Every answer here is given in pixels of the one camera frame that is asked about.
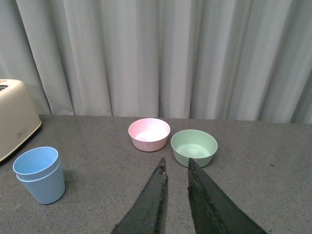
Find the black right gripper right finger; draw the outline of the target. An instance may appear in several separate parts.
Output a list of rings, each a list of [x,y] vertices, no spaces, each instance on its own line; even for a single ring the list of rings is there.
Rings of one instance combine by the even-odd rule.
[[[189,202],[197,234],[264,234],[193,160],[189,159]]]

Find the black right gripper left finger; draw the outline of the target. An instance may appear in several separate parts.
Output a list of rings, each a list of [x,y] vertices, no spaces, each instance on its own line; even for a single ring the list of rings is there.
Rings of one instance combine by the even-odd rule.
[[[114,234],[165,233],[168,204],[166,161],[162,158],[141,194],[125,217],[114,227]]]

